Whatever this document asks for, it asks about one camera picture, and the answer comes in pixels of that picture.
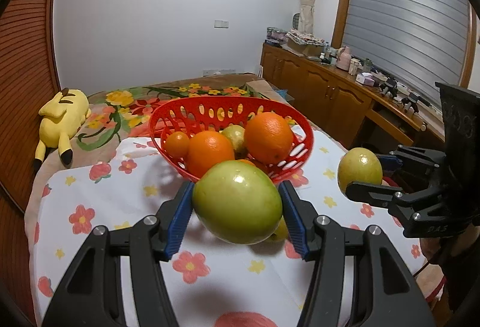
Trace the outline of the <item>person's right hand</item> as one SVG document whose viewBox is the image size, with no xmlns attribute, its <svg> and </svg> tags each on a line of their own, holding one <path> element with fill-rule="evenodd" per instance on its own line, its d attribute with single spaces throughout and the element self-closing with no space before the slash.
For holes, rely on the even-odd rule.
<svg viewBox="0 0 480 327">
<path fill-rule="evenodd" d="M 479 238 L 479 227 L 469 225 L 467 229 L 458 236 L 446 238 L 421 238 L 421 252 L 425 258 L 430 260 L 437 251 L 448 244 L 451 245 L 450 254 L 457 256 L 472 246 Z"/>
</svg>

